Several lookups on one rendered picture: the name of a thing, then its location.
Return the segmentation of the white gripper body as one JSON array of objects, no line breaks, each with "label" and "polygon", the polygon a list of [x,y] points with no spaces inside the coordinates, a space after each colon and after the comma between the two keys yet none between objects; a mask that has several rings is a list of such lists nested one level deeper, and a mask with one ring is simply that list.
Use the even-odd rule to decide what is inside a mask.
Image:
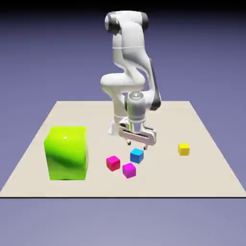
[{"label": "white gripper body", "polygon": [[143,143],[146,146],[153,146],[157,141],[157,133],[154,129],[141,125],[139,133],[127,128],[126,124],[121,123],[119,126],[119,136],[127,140]]}]

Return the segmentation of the large green box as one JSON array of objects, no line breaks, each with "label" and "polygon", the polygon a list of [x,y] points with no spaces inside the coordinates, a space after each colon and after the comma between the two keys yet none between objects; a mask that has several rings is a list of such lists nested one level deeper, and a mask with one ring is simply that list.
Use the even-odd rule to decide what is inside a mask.
[{"label": "large green box", "polygon": [[85,126],[53,126],[44,140],[50,180],[85,180],[88,169]]}]

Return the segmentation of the small pink cube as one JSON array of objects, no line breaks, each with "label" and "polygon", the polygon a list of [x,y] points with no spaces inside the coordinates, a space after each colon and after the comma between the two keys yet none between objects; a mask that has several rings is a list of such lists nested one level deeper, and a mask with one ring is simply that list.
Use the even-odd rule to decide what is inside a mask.
[{"label": "small pink cube", "polygon": [[106,158],[106,165],[110,171],[120,169],[120,159],[116,156]]}]

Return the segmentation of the small magenta cube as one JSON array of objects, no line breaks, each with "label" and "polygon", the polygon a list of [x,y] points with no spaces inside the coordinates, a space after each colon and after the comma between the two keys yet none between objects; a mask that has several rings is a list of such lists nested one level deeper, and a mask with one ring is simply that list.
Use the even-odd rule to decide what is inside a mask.
[{"label": "small magenta cube", "polygon": [[123,165],[123,175],[129,179],[136,176],[136,167],[132,163]]}]

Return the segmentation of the small yellow cube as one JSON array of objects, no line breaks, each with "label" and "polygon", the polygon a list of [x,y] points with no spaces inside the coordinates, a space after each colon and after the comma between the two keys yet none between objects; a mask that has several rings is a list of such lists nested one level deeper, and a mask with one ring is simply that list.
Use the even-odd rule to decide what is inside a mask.
[{"label": "small yellow cube", "polygon": [[190,153],[190,146],[188,143],[179,143],[178,144],[178,154],[180,156],[188,156]]}]

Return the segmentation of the small blue cube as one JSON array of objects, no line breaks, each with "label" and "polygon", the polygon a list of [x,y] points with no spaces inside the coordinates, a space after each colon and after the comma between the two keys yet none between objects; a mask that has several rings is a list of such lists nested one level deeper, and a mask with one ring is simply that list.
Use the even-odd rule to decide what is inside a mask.
[{"label": "small blue cube", "polygon": [[139,164],[144,158],[144,151],[142,149],[134,148],[130,152],[130,161]]}]

